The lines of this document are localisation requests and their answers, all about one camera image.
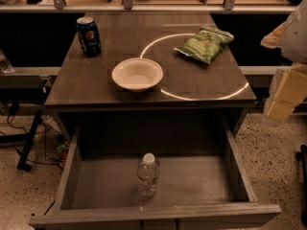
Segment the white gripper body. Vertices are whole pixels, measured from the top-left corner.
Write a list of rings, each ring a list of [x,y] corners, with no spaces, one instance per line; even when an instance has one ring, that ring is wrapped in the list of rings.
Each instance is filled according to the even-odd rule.
[[[285,22],[281,54],[293,62],[307,63],[307,0],[302,0]]]

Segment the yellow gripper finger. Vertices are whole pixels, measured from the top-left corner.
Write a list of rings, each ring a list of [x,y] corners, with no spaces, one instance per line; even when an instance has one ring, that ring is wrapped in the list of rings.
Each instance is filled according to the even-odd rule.
[[[281,123],[307,98],[307,65],[293,64],[286,70],[277,69],[269,93],[264,117],[269,123]]]
[[[272,32],[265,35],[260,42],[261,46],[269,49],[280,48],[282,44],[282,35],[285,23],[281,23]]]

